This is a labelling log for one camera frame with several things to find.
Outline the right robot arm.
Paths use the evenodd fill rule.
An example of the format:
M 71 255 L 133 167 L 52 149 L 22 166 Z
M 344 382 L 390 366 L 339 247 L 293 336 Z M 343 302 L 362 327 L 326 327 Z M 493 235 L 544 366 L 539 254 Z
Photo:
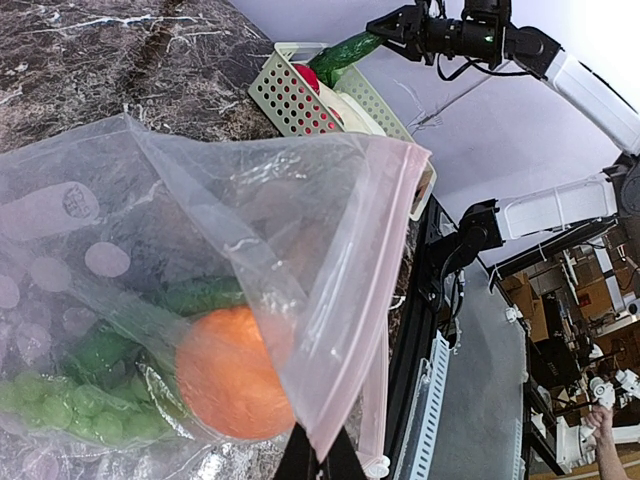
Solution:
M 512 20 L 533 26 L 593 69 L 629 103 L 639 101 L 639 5 L 635 1 L 517 1 Z M 611 165 L 618 149 L 546 85 L 456 62 L 429 68 L 389 51 L 363 64 L 371 83 L 429 149 L 436 199 L 459 218 L 473 203 L 583 179 Z

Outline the green grape bunch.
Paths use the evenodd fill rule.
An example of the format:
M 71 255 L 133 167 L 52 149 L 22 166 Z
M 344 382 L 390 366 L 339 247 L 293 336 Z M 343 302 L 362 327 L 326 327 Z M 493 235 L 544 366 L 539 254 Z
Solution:
M 103 388 L 26 371 L 1 382 L 1 412 L 28 433 L 65 434 L 105 447 L 154 442 L 171 430 L 137 378 Z

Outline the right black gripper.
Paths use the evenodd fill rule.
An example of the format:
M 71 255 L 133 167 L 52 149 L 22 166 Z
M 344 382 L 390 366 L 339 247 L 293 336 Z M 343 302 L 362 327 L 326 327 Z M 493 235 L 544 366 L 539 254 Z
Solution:
M 427 33 L 430 20 L 430 1 L 415 1 L 371 20 L 366 31 L 386 37 L 384 46 L 409 61 L 433 61 L 435 54 L 427 48 Z

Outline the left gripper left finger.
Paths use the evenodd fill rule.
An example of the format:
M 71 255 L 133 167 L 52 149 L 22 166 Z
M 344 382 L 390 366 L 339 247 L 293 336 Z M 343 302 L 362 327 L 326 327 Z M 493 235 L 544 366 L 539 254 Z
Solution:
M 296 423 L 273 480 L 313 480 L 319 463 L 304 428 Z

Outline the orange persimmon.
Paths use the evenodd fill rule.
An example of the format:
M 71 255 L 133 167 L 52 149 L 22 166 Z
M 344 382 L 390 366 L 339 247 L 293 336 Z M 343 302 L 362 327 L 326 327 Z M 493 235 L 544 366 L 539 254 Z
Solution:
M 205 425 L 240 440 L 266 440 L 295 424 L 279 377 L 247 306 L 200 318 L 175 350 L 184 403 Z

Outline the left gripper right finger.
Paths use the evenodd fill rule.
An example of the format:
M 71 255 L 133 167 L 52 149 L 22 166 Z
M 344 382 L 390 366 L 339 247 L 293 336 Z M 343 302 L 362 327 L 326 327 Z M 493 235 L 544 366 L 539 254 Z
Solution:
M 340 430 L 324 460 L 324 475 L 328 480 L 367 479 L 345 428 Z

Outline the red apple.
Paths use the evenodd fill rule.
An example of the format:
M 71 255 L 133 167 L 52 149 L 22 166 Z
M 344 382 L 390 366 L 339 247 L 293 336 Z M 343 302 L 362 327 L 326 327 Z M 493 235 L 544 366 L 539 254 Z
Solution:
M 297 74 L 296 78 L 291 80 L 291 83 L 298 86 L 300 93 L 308 93 L 309 91 L 315 94 L 320 94 L 320 81 L 313 69 L 307 65 L 294 63 L 293 68 Z

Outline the dotted zip bag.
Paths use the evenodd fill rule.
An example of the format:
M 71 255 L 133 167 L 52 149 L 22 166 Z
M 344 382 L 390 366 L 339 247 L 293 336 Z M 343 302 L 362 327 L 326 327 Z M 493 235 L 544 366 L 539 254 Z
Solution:
M 1 411 L 132 449 L 300 427 L 324 459 L 366 383 L 428 150 L 202 142 L 106 118 L 1 157 Z

